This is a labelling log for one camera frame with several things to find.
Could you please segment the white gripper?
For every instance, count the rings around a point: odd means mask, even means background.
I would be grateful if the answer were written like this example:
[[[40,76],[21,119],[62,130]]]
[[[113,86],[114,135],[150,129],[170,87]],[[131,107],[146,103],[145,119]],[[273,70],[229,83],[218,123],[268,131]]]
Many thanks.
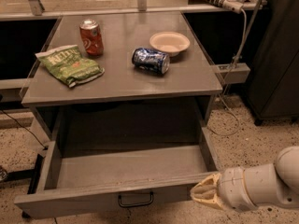
[[[246,190],[244,172],[243,167],[235,167],[221,174],[209,175],[191,189],[191,197],[195,202],[217,210],[223,209],[222,202],[236,212],[256,210],[257,206]],[[217,188],[220,197],[216,193],[196,194],[216,191]]]

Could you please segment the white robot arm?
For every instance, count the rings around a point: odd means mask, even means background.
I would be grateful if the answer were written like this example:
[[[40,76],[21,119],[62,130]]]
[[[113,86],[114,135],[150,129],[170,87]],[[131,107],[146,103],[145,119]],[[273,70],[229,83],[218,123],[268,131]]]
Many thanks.
[[[236,212],[264,205],[298,209],[299,147],[282,149],[272,163],[209,175],[191,189],[191,198],[214,209]]]

